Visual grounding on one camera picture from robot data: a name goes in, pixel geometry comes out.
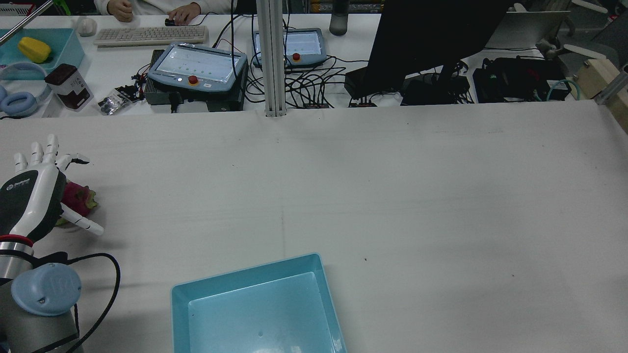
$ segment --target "white table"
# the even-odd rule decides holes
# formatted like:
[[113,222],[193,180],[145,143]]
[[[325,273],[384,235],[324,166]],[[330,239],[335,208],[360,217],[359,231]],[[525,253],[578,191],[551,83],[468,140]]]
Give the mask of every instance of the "white table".
[[[118,22],[113,16],[90,16],[98,23],[98,29],[117,27],[142,27],[142,26],[163,26],[165,16],[135,16],[130,23]],[[77,16],[40,16],[28,25],[28,28],[74,28],[81,17]],[[202,17],[198,17],[192,24],[200,22]],[[209,40],[206,45],[211,46],[220,33],[223,26],[229,22],[229,15],[209,15],[203,25],[209,29]],[[10,28],[18,18],[3,17],[0,27]],[[347,34],[343,36],[333,36],[329,30],[329,14],[293,14],[290,16],[290,26],[297,28],[321,28],[325,41],[327,42],[327,52],[344,60],[368,60],[371,46],[379,23],[378,14],[351,14],[349,18],[349,28]],[[254,19],[254,29],[257,30],[257,18]],[[222,38],[230,41],[230,30],[227,30]],[[252,57],[251,45],[251,19],[238,18],[235,21],[235,47],[246,52],[249,58]],[[85,52],[85,57],[79,72],[94,93],[95,99],[80,112],[73,112],[65,109],[57,99],[49,99],[46,103],[47,109],[40,109],[33,117],[58,117],[58,116],[91,116],[100,114],[95,103],[106,97],[110,91],[118,86],[131,85],[131,76],[143,65],[150,63],[153,50],[162,49],[164,46],[139,46],[121,48],[97,48],[92,44],[94,37],[79,37],[79,41]],[[228,43],[221,41],[218,48],[230,50]],[[466,58],[465,61],[471,68],[467,73],[470,77],[473,69],[482,66],[482,59],[485,57],[495,59],[497,57],[513,57],[515,55],[539,55],[538,52],[504,52],[484,50],[476,55]],[[366,63],[342,63],[337,66],[347,67],[347,71],[366,66]],[[260,77],[260,69],[254,68],[254,75]],[[334,81],[344,81],[343,77],[337,77]],[[24,82],[8,83],[8,88],[19,89]],[[33,92],[38,90],[37,84],[30,88]],[[470,93],[475,96],[475,88],[471,87]],[[346,107],[350,101],[350,96],[342,84],[330,84],[325,89],[325,97],[335,107]],[[262,96],[253,96],[252,100],[263,99]],[[373,97],[373,102],[378,106],[398,106],[402,97],[395,95],[377,95]],[[263,103],[253,104],[245,100],[245,110],[264,110]],[[179,106],[178,112],[206,112],[207,107],[204,102],[186,102]],[[131,109],[123,112],[123,115],[170,113],[170,106],[151,106],[146,101],[135,103]]]
[[[48,133],[106,233],[36,254],[122,266],[86,352],[171,352],[173,285],[310,252],[348,352],[628,347],[628,136],[590,100],[2,121],[0,178]],[[74,268],[85,332],[113,269]]]

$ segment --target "computer mouse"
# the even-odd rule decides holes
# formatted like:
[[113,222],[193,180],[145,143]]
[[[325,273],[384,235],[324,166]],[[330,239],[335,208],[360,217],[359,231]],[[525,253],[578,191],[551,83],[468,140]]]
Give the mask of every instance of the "computer mouse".
[[89,37],[96,34],[96,21],[93,18],[84,18],[78,22],[77,32],[81,37]]

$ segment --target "teal tray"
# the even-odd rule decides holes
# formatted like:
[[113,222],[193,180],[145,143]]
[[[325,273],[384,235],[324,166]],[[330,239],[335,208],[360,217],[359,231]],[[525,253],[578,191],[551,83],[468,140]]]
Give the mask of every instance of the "teal tray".
[[174,353],[346,353],[318,254],[182,283],[171,302]]
[[[0,36],[9,30],[0,30]],[[23,37],[41,40],[50,46],[48,60],[41,63],[41,67],[50,73],[59,64],[66,63],[79,67],[85,53],[79,43],[79,38],[72,28],[24,28],[17,32],[5,44],[0,46],[0,68],[16,62],[30,62],[18,49],[18,43]],[[32,71],[10,75],[8,80],[41,80],[41,74]]]

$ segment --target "robot finger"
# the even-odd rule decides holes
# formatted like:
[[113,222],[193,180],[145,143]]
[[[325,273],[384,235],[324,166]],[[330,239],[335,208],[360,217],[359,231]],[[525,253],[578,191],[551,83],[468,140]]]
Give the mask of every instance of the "robot finger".
[[88,232],[94,233],[97,236],[101,236],[102,233],[105,232],[105,229],[98,223],[81,216],[65,204],[61,204],[61,209],[63,210],[61,217],[87,230]]
[[33,144],[31,144],[31,150],[33,151],[31,153],[31,165],[41,163],[41,157],[43,157],[43,148],[41,147],[39,142],[33,142]]
[[68,165],[70,163],[78,163],[78,164],[88,164],[89,158],[81,155],[80,153],[75,153],[73,155],[63,155],[61,158],[57,160],[55,165],[59,168],[60,171],[65,171],[68,169]]
[[26,157],[21,153],[16,153],[15,155],[13,155],[13,160],[15,161],[15,174],[23,171],[28,167]]
[[59,140],[54,134],[48,135],[48,144],[46,145],[46,153],[43,155],[44,163],[54,163],[57,158],[57,150],[59,149]]

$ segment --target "water bottle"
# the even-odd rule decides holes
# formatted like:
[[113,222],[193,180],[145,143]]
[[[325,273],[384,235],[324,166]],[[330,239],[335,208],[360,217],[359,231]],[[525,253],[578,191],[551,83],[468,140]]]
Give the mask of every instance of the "water bottle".
[[335,36],[342,36],[347,32],[349,19],[349,0],[333,0],[332,20],[329,22],[329,32]]

